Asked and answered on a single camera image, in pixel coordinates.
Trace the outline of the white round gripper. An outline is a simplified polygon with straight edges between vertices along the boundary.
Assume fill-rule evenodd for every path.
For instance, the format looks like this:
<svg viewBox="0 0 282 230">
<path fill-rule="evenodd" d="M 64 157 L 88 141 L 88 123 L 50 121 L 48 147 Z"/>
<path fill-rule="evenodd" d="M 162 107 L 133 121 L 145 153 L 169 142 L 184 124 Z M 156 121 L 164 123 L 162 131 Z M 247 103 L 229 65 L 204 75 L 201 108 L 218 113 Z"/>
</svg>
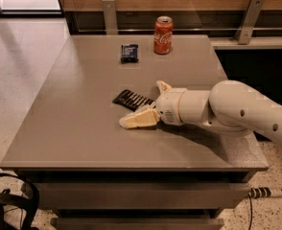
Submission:
<svg viewBox="0 0 282 230">
<path fill-rule="evenodd" d="M 137 127 L 152 127 L 161 121 L 167 125 L 182 126 L 179 116 L 179 101 L 186 88 L 172 88 L 163 80 L 158 80 L 156 86 L 159 90 L 159 97 L 156 102 L 156 109 L 148 104 L 138 108 L 119 120 L 121 127 L 126 129 Z"/>
</svg>

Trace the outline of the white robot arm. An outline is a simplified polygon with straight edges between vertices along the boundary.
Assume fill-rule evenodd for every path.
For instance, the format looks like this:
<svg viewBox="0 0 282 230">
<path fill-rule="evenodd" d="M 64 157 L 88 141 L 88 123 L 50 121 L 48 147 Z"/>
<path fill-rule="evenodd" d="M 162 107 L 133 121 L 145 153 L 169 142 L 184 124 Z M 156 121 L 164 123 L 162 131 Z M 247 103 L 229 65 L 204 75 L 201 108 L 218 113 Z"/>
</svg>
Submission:
<svg viewBox="0 0 282 230">
<path fill-rule="evenodd" d="M 282 105 L 254 88 L 223 80 L 209 90 L 175 88 L 159 80 L 160 95 L 125 117 L 123 128 L 196 125 L 223 135 L 243 136 L 252 131 L 282 147 Z"/>
</svg>

